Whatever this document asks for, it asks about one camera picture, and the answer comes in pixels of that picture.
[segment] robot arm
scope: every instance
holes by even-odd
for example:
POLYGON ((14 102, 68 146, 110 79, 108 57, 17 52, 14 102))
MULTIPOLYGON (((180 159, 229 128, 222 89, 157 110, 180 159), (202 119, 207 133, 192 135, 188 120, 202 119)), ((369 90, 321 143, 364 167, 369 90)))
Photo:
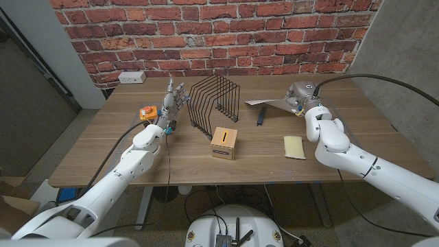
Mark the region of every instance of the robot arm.
POLYGON ((293 111, 303 110, 296 114, 305 116, 308 140, 318 141, 317 160, 363 178, 439 230, 439 184, 353 145, 344 134, 343 123, 331 120, 329 109, 312 96, 314 89, 312 82, 295 82, 286 98, 293 111))
POLYGON ((184 84, 173 90, 172 79, 163 100, 161 115, 133 138, 119 164, 95 186, 74 202, 46 210, 17 231, 12 239, 38 235, 49 239, 90 237, 125 188, 151 168, 160 152, 157 141, 175 128, 178 111, 189 99, 184 84))

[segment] black metal rack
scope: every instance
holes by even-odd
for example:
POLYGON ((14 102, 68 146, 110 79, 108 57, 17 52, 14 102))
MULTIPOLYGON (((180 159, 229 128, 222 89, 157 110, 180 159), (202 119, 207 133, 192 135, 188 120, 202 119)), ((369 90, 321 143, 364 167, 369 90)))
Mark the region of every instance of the black metal rack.
POLYGON ((214 74, 191 87, 188 101, 189 116, 193 127, 212 139, 210 116, 215 105, 221 113, 232 121, 238 121, 239 85, 214 74))

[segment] power strip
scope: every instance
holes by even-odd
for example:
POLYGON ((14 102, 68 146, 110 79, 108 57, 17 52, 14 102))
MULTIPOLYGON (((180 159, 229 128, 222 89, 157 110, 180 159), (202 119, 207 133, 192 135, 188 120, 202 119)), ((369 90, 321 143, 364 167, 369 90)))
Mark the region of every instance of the power strip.
POLYGON ((145 79, 146 74, 143 71, 122 72, 119 75, 122 84, 143 83, 145 79))

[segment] sponge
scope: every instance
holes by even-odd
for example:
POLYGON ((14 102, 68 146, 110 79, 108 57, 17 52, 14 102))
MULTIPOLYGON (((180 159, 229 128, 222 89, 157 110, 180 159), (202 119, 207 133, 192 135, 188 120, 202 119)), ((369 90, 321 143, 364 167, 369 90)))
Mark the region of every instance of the sponge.
POLYGON ((283 137, 285 144, 285 156, 288 158, 306 159, 303 152, 302 137, 283 137))

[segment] small wooden box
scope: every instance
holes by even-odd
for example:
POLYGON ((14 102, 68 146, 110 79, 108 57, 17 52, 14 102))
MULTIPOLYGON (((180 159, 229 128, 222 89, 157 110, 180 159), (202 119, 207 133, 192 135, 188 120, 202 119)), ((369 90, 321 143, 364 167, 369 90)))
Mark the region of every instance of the small wooden box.
POLYGON ((238 130, 217 127, 211 142, 212 156, 234 160, 237 135, 238 130))

